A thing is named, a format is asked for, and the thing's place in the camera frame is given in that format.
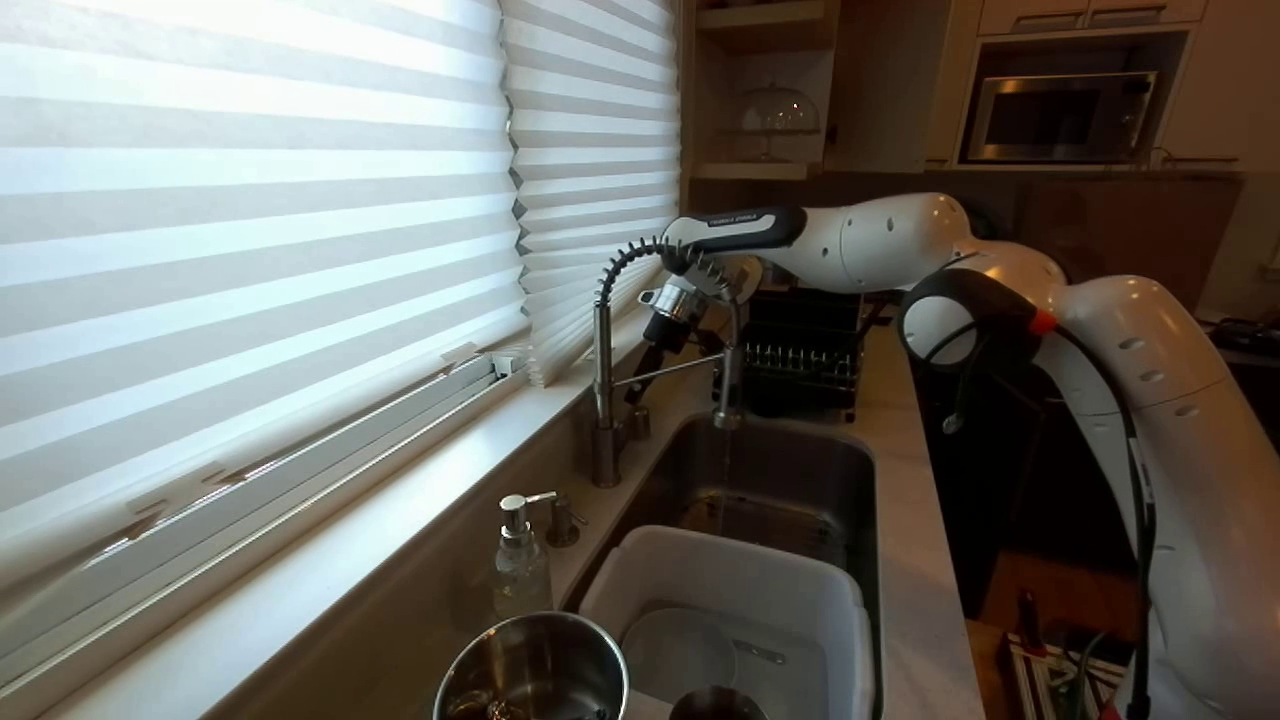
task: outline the microwave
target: microwave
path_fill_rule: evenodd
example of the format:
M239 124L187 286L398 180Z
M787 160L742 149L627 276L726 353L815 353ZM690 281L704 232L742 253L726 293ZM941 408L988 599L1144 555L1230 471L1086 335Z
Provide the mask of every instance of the microwave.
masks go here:
M964 136L970 164L1131 160L1155 70L979 76Z

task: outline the stainless steel sink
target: stainless steel sink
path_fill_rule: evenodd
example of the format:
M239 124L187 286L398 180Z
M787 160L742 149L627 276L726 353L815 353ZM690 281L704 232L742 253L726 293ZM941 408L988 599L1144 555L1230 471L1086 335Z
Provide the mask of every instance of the stainless steel sink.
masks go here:
M876 604L876 464L826 424L690 421L641 485L624 527L638 524L801 550L851 570L867 607Z

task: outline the dish rack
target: dish rack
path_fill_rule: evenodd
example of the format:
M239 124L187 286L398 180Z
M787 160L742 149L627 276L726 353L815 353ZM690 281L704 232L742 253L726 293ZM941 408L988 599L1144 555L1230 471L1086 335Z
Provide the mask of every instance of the dish rack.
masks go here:
M742 340L742 398L756 417L851 421L862 326L862 294L756 293Z

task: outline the window blind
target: window blind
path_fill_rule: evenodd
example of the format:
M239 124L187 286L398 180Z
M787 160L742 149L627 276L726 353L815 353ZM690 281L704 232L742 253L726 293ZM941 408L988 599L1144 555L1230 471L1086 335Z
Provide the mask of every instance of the window blind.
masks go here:
M0 599L523 326L480 0L0 9Z
M505 0L530 366L553 380L593 335L608 254L682 205L676 26L664 0ZM645 264L614 301L627 301Z

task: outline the drain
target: drain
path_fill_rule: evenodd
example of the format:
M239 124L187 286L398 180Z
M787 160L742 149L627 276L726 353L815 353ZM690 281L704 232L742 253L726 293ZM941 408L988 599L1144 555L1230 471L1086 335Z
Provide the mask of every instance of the drain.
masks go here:
M674 720L763 720L763 712L736 688L701 688L676 700Z

